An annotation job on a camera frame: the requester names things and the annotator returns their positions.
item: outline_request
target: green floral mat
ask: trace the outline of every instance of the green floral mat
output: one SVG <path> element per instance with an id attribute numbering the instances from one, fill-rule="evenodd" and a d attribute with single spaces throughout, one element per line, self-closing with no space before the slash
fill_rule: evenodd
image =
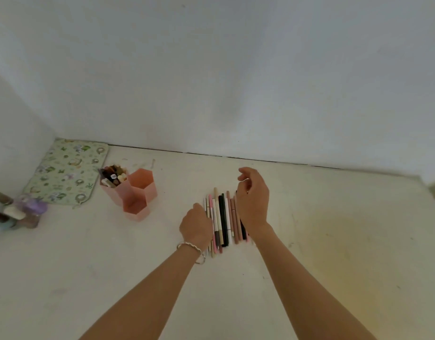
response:
<path id="1" fill-rule="evenodd" d="M 107 153 L 105 143 L 56 139 L 24 193 L 51 204 L 81 204 L 90 198 Z"/>

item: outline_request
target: white wall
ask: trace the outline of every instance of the white wall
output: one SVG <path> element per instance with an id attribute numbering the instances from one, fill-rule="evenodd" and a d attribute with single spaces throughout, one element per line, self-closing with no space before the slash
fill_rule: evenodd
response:
<path id="1" fill-rule="evenodd" d="M 20 194 L 54 138 L 0 76 L 0 191 Z"/>
<path id="2" fill-rule="evenodd" d="M 435 181 L 435 0 L 0 0 L 60 136 Z"/>

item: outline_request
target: white table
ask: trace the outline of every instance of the white table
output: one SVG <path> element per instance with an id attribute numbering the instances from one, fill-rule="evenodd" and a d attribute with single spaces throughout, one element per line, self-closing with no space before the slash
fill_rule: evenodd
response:
<path id="1" fill-rule="evenodd" d="M 435 201 L 419 181 L 251 160 L 111 147 L 107 164 L 152 168 L 155 209 L 124 218 L 96 188 L 50 206 L 39 228 L 0 236 L 0 340 L 76 339 L 180 241 L 180 220 L 249 165 L 269 221 L 300 261 L 380 339 L 435 339 Z M 255 245 L 195 266 L 162 339 L 294 339 Z"/>

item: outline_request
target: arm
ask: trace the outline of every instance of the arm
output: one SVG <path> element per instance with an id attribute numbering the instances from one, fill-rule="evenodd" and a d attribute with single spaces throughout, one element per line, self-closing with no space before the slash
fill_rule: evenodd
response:
<path id="1" fill-rule="evenodd" d="M 299 340 L 375 340 L 375 337 L 301 265 L 266 222 L 269 189 L 244 167 L 238 180 L 238 212 L 265 261 Z"/>
<path id="2" fill-rule="evenodd" d="M 212 228 L 202 206 L 194 204 L 183 218 L 180 232 L 184 241 L 205 250 L 212 238 Z M 199 255 L 191 246 L 180 246 L 107 310 L 80 339 L 158 339 Z"/>

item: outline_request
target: forearm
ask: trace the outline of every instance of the forearm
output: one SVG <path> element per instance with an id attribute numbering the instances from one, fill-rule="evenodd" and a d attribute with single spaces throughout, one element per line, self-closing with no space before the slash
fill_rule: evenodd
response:
<path id="1" fill-rule="evenodd" d="M 313 278 L 270 226 L 263 231 L 254 240 L 298 339 L 375 339 Z"/>
<path id="2" fill-rule="evenodd" d="M 183 245 L 121 298 L 81 340 L 159 338 L 199 252 Z"/>

